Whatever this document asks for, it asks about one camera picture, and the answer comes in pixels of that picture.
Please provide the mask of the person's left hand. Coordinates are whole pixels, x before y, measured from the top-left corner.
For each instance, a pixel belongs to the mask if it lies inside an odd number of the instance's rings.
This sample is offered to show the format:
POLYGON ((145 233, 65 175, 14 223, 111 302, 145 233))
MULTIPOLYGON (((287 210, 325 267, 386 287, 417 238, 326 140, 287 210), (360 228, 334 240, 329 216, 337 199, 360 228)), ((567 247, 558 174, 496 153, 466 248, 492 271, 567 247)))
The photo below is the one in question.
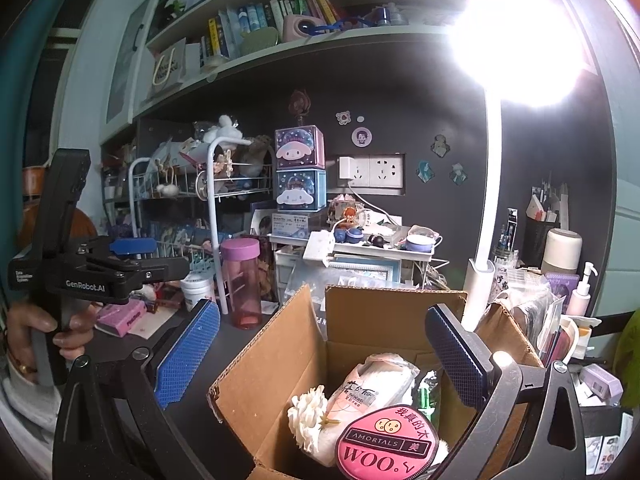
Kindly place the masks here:
POLYGON ((85 353, 86 345, 92 341, 97 313, 96 304, 88 304, 84 310, 72 316, 65 330, 58 330, 58 324, 45 310, 25 300, 14 302, 6 317, 6 345, 13 367, 30 382, 37 381, 32 330, 52 333, 58 353, 73 362, 85 353))

